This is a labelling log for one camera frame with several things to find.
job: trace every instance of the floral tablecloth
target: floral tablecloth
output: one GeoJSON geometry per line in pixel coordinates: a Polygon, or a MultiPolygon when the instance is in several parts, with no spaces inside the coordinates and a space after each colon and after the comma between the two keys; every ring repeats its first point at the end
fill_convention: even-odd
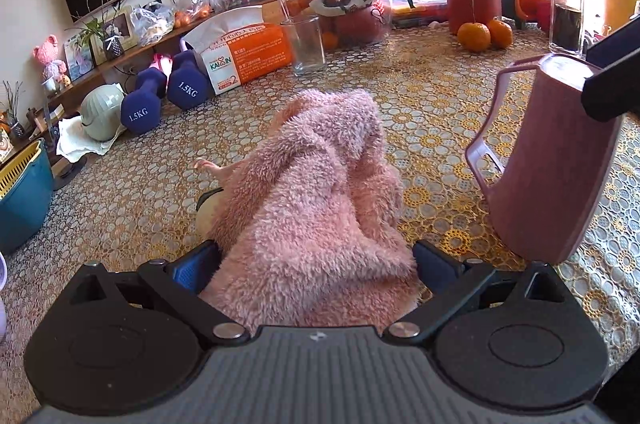
{"type": "MultiPolygon", "coordinates": [[[[266,133],[273,114],[306,88],[363,88],[380,106],[387,158],[405,185],[400,230],[407,242],[427,238],[444,251],[522,268],[493,232],[463,152],[480,128],[495,74],[516,59],[541,54],[537,30],[517,32],[507,51],[475,55],[446,26],[394,31],[377,46],[329,56],[328,67],[296,78],[289,68],[229,91],[188,112],[165,107],[160,127],[124,137],[54,195],[41,232],[8,257],[0,294],[8,334],[0,344],[0,422],[18,423],[37,402],[22,369],[25,345],[47,308],[87,259],[111,271],[150,258],[174,260],[198,244],[199,195],[215,187],[190,168],[204,156],[242,159],[266,133]]],[[[532,74],[516,75],[488,142],[507,159],[526,108],[532,74]]],[[[615,371],[638,347],[640,306],[640,137],[623,125],[609,183],[578,252],[558,267],[601,331],[615,371]]],[[[488,172],[492,165],[484,163],[488,172]]]]}

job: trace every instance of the pink fleece jacket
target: pink fleece jacket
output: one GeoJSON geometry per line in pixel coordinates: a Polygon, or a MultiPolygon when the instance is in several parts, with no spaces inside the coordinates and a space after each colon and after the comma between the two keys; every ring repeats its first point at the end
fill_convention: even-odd
{"type": "Polygon", "coordinates": [[[402,184],[384,158],[378,108],[364,91],[306,91],[270,137],[220,168],[210,238],[225,250],[200,297],[260,324],[375,325],[415,307],[415,262],[396,230],[402,184]]]}

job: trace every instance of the white cloth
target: white cloth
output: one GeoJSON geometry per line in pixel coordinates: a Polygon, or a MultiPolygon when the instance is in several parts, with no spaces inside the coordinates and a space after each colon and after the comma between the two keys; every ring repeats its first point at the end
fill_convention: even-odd
{"type": "Polygon", "coordinates": [[[68,162],[78,162],[84,154],[90,152],[104,155],[109,151],[119,135],[126,130],[125,127],[120,125],[111,141],[101,143],[84,133],[80,115],[73,119],[60,119],[58,126],[60,127],[60,138],[56,153],[65,157],[68,162]]]}

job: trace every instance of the vase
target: vase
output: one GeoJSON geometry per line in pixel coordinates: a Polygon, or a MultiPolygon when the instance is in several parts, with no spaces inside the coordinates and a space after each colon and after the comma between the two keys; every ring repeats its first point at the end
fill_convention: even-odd
{"type": "Polygon", "coordinates": [[[119,58],[124,54],[122,43],[120,43],[120,39],[117,36],[112,36],[104,40],[102,42],[102,48],[104,49],[104,55],[109,61],[119,58]]]}
{"type": "Polygon", "coordinates": [[[11,126],[11,135],[15,141],[20,141],[24,137],[24,128],[20,123],[11,126]]]}

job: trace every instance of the plastic basket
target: plastic basket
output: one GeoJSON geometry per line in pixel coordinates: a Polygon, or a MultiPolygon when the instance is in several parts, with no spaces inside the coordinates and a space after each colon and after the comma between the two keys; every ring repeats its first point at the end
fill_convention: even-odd
{"type": "Polygon", "coordinates": [[[382,42],[391,32],[392,0],[278,0],[286,18],[317,14],[326,52],[382,42]]]}
{"type": "Polygon", "coordinates": [[[0,253],[14,252],[38,232],[52,195],[53,174],[39,139],[0,169],[0,253]]]}

